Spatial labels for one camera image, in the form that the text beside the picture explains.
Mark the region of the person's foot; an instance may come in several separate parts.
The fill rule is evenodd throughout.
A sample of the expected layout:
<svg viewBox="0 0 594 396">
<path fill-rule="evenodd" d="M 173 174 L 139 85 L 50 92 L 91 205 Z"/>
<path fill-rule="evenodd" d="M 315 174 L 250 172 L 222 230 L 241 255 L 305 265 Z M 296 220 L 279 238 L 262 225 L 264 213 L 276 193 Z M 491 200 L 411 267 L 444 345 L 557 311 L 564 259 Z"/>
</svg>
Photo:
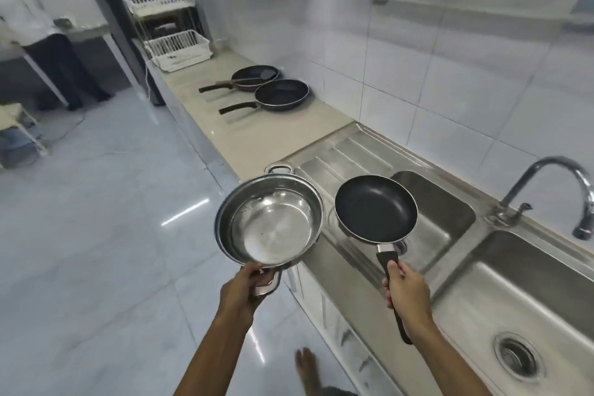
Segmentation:
<svg viewBox="0 0 594 396">
<path fill-rule="evenodd" d="M 308 348 L 295 351 L 295 367 L 306 396 L 323 396 L 316 355 Z"/>
</svg>

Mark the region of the person's left forearm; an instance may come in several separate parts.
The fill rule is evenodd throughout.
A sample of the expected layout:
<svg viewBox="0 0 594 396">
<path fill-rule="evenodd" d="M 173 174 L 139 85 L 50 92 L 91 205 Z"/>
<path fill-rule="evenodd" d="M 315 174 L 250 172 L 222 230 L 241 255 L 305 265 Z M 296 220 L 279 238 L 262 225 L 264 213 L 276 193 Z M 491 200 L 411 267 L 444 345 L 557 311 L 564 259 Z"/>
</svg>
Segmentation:
<svg viewBox="0 0 594 396">
<path fill-rule="evenodd" d="M 226 396 L 253 320 L 252 312 L 218 313 L 173 396 Z"/>
</svg>

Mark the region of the small black frying pan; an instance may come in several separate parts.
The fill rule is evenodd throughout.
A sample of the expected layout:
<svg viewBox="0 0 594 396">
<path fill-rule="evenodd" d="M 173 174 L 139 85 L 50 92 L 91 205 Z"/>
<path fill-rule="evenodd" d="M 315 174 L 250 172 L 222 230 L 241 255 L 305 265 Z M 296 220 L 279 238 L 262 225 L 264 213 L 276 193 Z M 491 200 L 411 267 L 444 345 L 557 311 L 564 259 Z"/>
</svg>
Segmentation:
<svg viewBox="0 0 594 396">
<path fill-rule="evenodd" d="M 390 279 L 388 263 L 398 263 L 418 222 L 411 193 L 388 177 L 360 175 L 339 187 L 334 210 L 345 235 L 376 247 L 377 261 Z"/>
</svg>

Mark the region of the stainless steel pot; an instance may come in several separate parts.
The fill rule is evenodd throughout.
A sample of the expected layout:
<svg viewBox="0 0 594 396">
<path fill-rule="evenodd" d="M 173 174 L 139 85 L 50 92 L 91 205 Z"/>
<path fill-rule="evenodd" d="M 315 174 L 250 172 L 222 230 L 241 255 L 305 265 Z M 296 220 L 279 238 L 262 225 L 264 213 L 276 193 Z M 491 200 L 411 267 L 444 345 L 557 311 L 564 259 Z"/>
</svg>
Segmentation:
<svg viewBox="0 0 594 396">
<path fill-rule="evenodd" d="M 288 162 L 268 165 L 262 175 L 242 182 L 220 205 L 214 220 L 219 249 L 231 261 L 274 271 L 256 297 L 276 291 L 282 272 L 302 260 L 318 241 L 326 219 L 321 193 Z"/>
</svg>

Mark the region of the person's right hand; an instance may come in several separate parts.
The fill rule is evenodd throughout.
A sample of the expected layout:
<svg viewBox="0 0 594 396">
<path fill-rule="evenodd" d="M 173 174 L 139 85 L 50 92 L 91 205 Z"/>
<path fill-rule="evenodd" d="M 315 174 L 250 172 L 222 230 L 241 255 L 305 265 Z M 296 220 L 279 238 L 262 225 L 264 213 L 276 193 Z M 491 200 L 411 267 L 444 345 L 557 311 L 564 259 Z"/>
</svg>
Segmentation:
<svg viewBox="0 0 594 396">
<path fill-rule="evenodd" d="M 388 281 L 387 274 L 382 286 L 388 307 L 396 310 L 407 327 L 434 325 L 429 287 L 420 273 L 409 267 L 406 279 L 397 281 Z"/>
</svg>

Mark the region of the white base cabinet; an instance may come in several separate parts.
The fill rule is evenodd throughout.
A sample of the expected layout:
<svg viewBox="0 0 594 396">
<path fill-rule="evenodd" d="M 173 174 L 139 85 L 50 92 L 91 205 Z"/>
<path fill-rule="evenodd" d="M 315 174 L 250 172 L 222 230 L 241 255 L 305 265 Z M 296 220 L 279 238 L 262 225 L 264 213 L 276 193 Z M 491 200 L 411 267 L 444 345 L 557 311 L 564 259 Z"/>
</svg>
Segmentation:
<svg viewBox="0 0 594 396">
<path fill-rule="evenodd" d="M 406 396 L 305 264 L 289 268 L 283 279 L 360 396 Z"/>
</svg>

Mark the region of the sink drain strainer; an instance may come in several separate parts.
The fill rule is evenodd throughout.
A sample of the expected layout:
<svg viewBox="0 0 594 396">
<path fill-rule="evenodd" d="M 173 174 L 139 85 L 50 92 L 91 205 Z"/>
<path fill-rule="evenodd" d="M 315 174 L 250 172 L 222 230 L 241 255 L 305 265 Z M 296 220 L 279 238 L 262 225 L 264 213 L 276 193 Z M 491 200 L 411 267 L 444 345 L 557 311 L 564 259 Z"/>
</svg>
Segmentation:
<svg viewBox="0 0 594 396">
<path fill-rule="evenodd" d="M 536 382 L 546 376 L 542 355 L 517 333 L 497 333 L 493 338 L 493 351 L 502 368 L 520 382 Z"/>
</svg>

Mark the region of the stainless steel double sink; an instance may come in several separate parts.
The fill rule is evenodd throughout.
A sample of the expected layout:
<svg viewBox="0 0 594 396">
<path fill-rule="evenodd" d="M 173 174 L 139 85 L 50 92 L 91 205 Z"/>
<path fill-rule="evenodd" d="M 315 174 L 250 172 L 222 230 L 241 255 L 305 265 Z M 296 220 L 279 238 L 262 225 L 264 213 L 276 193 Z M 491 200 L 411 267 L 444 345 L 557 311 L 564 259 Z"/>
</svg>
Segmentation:
<svg viewBox="0 0 594 396">
<path fill-rule="evenodd" d="M 308 270 L 406 396 L 439 396 L 420 354 L 402 341 L 381 290 L 376 247 L 340 229 L 334 197 L 347 179 L 379 174 L 420 211 L 403 261 L 424 274 L 435 322 L 496 396 L 594 396 L 594 254 L 531 220 L 499 226 L 496 200 L 357 123 L 285 155 L 320 191 L 324 233 Z M 517 333 L 546 376 L 520 382 L 500 365 L 494 336 Z"/>
</svg>

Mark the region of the small white stool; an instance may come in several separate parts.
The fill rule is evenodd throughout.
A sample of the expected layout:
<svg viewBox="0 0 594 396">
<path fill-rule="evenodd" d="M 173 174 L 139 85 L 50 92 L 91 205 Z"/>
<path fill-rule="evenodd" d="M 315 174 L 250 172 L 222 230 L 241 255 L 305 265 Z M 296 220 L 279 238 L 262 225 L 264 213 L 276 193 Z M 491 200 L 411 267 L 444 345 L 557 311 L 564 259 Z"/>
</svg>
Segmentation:
<svg viewBox="0 0 594 396">
<path fill-rule="evenodd" d="M 39 120 L 19 102 L 0 104 L 0 171 L 33 164 L 49 153 Z"/>
</svg>

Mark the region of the person's right forearm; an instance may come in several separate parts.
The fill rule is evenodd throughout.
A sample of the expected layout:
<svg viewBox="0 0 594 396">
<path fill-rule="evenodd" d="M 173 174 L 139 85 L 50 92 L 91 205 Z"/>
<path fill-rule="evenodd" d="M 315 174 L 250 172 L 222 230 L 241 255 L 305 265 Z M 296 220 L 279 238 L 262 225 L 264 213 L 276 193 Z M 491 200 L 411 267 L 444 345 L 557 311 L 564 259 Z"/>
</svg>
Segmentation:
<svg viewBox="0 0 594 396">
<path fill-rule="evenodd" d="M 445 339 L 431 314 L 415 312 L 401 317 L 443 396 L 493 396 L 483 380 Z"/>
</svg>

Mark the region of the person's left hand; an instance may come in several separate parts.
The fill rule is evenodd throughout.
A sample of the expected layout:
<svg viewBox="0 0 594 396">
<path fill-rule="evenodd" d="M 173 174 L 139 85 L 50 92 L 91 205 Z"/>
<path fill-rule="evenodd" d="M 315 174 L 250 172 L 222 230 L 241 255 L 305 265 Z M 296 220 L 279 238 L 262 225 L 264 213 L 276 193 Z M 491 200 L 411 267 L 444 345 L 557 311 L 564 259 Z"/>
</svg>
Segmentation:
<svg viewBox="0 0 594 396">
<path fill-rule="evenodd" d="M 264 295 L 256 295 L 256 287 L 266 286 L 273 280 L 274 274 L 274 271 L 265 271 L 262 281 L 242 281 L 240 269 L 221 287 L 216 317 L 251 325 L 256 309 L 265 298 Z"/>
</svg>

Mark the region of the white two-tier dish rack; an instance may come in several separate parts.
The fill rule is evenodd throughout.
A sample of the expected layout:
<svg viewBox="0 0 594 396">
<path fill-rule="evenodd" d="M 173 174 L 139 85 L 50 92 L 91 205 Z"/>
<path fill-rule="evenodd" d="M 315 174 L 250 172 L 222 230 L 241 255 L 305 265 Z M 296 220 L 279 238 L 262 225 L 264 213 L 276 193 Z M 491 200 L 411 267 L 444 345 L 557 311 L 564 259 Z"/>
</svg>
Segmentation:
<svg viewBox="0 0 594 396">
<path fill-rule="evenodd" d="M 148 59 L 165 72 L 208 61 L 210 41 L 201 34 L 196 0 L 121 0 Z"/>
</svg>

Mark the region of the grey table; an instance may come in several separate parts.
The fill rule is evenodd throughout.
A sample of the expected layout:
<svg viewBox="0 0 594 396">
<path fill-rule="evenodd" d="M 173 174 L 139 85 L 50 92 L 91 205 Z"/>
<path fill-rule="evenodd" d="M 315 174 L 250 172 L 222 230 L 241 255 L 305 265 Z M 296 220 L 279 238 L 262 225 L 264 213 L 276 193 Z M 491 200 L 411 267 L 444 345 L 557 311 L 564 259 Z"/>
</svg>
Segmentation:
<svg viewBox="0 0 594 396">
<path fill-rule="evenodd" d="M 117 45 L 108 24 L 98 24 L 96 26 L 83 26 L 78 29 L 71 29 L 67 31 L 67 36 L 73 42 L 84 42 L 89 39 L 101 38 L 106 43 L 110 52 L 118 62 L 119 67 L 124 72 L 130 85 L 135 88 L 137 93 L 145 95 L 143 86 L 138 82 L 136 75 L 130 68 L 126 57 L 122 53 L 120 47 Z M 0 63 L 11 62 L 14 60 L 24 60 L 34 73 L 43 81 L 45 85 L 53 92 L 56 98 L 65 106 L 68 106 L 67 100 L 63 97 L 59 89 L 49 79 L 46 73 L 39 68 L 39 66 L 19 47 L 12 46 L 10 48 L 0 47 Z"/>
</svg>

